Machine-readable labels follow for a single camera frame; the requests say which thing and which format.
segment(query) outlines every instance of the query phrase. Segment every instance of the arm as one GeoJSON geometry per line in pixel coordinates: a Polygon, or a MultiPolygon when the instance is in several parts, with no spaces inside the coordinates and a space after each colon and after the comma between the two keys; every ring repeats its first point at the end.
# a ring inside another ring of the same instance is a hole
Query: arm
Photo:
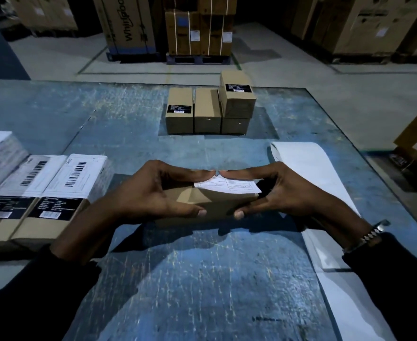
{"type": "MultiPolygon", "coordinates": [[[[344,202],[308,182],[284,163],[220,173],[226,178],[276,181],[267,196],[237,209],[234,212],[237,219],[270,210],[311,216],[342,248],[357,245],[372,229],[344,202]]],[[[395,337],[417,339],[417,258],[393,235],[382,233],[343,259],[359,276],[395,337]]]]}
{"type": "Polygon", "coordinates": [[[0,339],[61,340],[101,272],[90,259],[114,230],[124,223],[204,215],[202,207],[167,200],[161,184],[214,174],[152,160],[95,201],[0,290],[0,339]]]}

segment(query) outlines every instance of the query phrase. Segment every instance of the warehouse floor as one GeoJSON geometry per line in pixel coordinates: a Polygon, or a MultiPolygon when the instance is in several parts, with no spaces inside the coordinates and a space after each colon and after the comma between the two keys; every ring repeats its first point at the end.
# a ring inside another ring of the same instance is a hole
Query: warehouse floor
{"type": "Polygon", "coordinates": [[[402,188],[399,173],[380,157],[417,115],[417,65],[325,65],[258,23],[234,33],[237,62],[230,66],[112,63],[102,34],[10,45],[33,80],[217,85],[221,70],[242,69],[254,86],[306,88],[417,219],[417,193],[402,188]]]}

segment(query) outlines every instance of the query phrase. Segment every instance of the silver bracelet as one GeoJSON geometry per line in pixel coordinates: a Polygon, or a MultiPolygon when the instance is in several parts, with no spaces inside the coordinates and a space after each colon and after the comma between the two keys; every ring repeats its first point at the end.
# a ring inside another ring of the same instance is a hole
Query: silver bracelet
{"type": "Polygon", "coordinates": [[[365,236],[363,236],[359,243],[355,246],[351,246],[350,248],[342,249],[342,252],[345,254],[350,254],[354,250],[357,250],[359,247],[364,246],[367,242],[373,240],[378,235],[380,235],[383,231],[385,231],[384,226],[389,226],[390,222],[387,219],[384,219],[377,224],[373,225],[372,230],[368,232],[365,236]]]}

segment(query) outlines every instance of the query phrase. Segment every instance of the blue table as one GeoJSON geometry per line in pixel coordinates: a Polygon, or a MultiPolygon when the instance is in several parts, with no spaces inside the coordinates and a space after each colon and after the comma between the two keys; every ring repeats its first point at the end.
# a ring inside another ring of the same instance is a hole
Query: blue table
{"type": "MultiPolygon", "coordinates": [[[[304,89],[257,88],[245,136],[167,135],[169,86],[0,80],[0,130],[32,154],[105,154],[112,186],[149,159],[200,169],[270,163],[272,141],[327,153],[362,216],[417,256],[417,223],[304,89]]],[[[117,229],[66,340],[334,340],[323,293],[289,217],[117,229]]]]}

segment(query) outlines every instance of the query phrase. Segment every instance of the person's right hand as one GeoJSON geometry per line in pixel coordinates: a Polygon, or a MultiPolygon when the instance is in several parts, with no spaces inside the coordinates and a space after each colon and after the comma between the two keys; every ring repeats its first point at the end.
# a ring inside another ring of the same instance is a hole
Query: person's right hand
{"type": "Polygon", "coordinates": [[[229,179],[276,180],[272,191],[267,196],[238,208],[234,212],[236,219],[263,211],[280,211],[296,216],[313,215],[334,197],[304,179],[282,162],[243,170],[219,171],[219,173],[229,179]]]}

